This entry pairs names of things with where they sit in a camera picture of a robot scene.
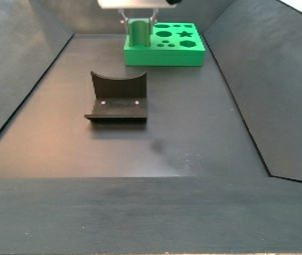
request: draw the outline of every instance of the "black holder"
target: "black holder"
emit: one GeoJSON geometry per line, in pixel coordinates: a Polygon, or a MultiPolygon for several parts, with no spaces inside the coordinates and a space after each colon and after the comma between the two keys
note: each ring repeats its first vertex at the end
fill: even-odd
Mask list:
{"type": "Polygon", "coordinates": [[[115,79],[91,72],[97,100],[90,121],[146,121],[148,72],[135,78],[115,79]]]}

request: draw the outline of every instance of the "green shape sorter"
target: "green shape sorter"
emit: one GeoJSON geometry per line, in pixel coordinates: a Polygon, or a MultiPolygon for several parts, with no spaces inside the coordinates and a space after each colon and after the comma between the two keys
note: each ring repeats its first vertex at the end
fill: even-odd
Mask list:
{"type": "Polygon", "coordinates": [[[126,39],[125,57],[129,66],[202,66],[205,47],[193,23],[157,23],[152,46],[130,46],[126,39]]]}

